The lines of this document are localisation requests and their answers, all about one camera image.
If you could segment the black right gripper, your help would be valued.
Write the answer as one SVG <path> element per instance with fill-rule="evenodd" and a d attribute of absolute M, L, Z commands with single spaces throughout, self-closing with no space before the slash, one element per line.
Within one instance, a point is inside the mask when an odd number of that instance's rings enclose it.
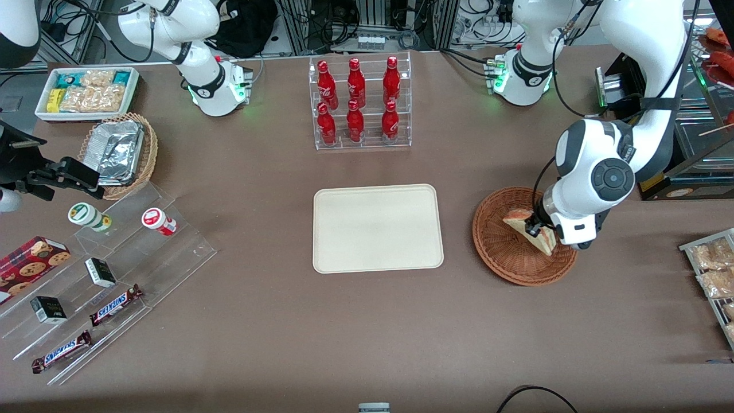
<path fill-rule="evenodd" d="M 53 162 L 42 156 L 40 146 L 44 139 L 24 133 L 5 121 L 1 121 L 1 186 L 2 189 L 29 193 L 37 198 L 53 198 L 54 190 L 45 185 L 27 181 L 31 173 L 44 172 Z M 97 200 L 103 199 L 105 190 L 99 185 L 99 172 L 72 157 L 63 157 L 55 163 L 56 188 L 72 189 Z"/>

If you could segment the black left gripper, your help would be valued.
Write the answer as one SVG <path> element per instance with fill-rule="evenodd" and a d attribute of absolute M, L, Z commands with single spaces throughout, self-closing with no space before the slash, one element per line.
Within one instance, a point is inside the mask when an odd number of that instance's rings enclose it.
<path fill-rule="evenodd" d="M 556 228 L 559 220 L 555 215 L 558 209 L 554 202 L 553 193 L 545 192 L 534 200 L 534 222 L 525 222 L 525 233 L 530 237 L 538 237 L 545 228 Z"/>

